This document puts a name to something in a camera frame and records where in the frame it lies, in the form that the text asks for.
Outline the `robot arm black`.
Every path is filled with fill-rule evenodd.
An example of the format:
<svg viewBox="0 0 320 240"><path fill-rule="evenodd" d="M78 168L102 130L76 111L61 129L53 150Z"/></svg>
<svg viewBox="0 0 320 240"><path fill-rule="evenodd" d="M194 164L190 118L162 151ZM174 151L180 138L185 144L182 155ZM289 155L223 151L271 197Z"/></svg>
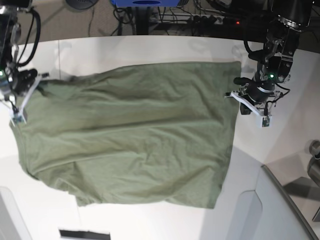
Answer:
<svg viewBox="0 0 320 240"><path fill-rule="evenodd" d="M268 116L269 106L289 94L288 88L283 87L280 93L275 89L290 75L300 35L309 26L314 3L313 0L273 0L263 48L253 51L247 37L243 38L248 57L257 62L257 70L252 79L234 79L241 86L239 96L247 101L240 104L242 115L252 113L250 105L262 105L263 116Z"/></svg>
<svg viewBox="0 0 320 240"><path fill-rule="evenodd" d="M32 15L32 23L36 23L36 36L28 59L21 62L18 56L18 41L21 37L21 24L18 13ZM32 6L31 0L2 0L0 2L0 92L6 95L24 95L35 82L37 70L23 70L33 59L41 35L41 18Z"/></svg>

